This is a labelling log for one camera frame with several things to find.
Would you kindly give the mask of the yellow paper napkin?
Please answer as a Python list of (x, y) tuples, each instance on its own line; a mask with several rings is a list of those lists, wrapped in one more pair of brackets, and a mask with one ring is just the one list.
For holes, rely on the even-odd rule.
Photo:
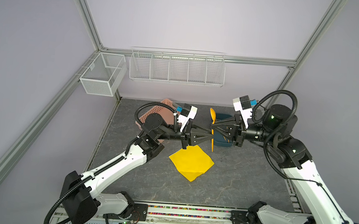
[(205, 174), (215, 163), (199, 146), (188, 146), (169, 156), (176, 170), (189, 182)]

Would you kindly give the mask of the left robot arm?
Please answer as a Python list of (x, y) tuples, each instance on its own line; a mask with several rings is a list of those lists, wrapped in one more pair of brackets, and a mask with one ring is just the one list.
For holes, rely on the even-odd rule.
[[(148, 115), (142, 122), (139, 113), (151, 106), (170, 111), (173, 123), (167, 124), (158, 113)], [(60, 198), (46, 214), (43, 224), (84, 224), (97, 211), (105, 215), (129, 216), (134, 202), (127, 193), (104, 197), (100, 194), (129, 171), (155, 158), (164, 149), (161, 140), (180, 141), (183, 149), (211, 140), (211, 130), (193, 123), (196, 112), (197, 108), (191, 105), (173, 108), (161, 102), (151, 102), (140, 106), (134, 113), (135, 121), (141, 127), (140, 133), (127, 144), (123, 153), (110, 161), (82, 174), (76, 171), (67, 174)]]

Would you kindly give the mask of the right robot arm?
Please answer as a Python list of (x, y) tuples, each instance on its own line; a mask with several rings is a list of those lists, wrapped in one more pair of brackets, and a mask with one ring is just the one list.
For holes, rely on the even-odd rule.
[(267, 97), (280, 94), (291, 98), (291, 107), (275, 104), (257, 118), (256, 111), (263, 101), (239, 97), (233, 100), (234, 117), (214, 122), (211, 128), (234, 146), (240, 147), (244, 141), (259, 142), (269, 165), (298, 190), (310, 215), (281, 211), (260, 201), (253, 204), (244, 216), (231, 216), (231, 221), (245, 224), (359, 224), (353, 222), (338, 205), (318, 173), (306, 145), (291, 134), (297, 123), (296, 95), (287, 90), (277, 90)]

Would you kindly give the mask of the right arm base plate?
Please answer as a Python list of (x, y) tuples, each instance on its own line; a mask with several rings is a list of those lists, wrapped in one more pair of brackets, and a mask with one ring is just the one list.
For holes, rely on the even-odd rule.
[(254, 213), (232, 210), (229, 218), (232, 224), (262, 224)]

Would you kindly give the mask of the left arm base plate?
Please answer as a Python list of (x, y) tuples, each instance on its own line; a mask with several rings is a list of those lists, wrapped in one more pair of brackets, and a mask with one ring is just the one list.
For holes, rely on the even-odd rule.
[(108, 214), (108, 219), (145, 221), (148, 216), (148, 204), (134, 203), (126, 207), (120, 214)]

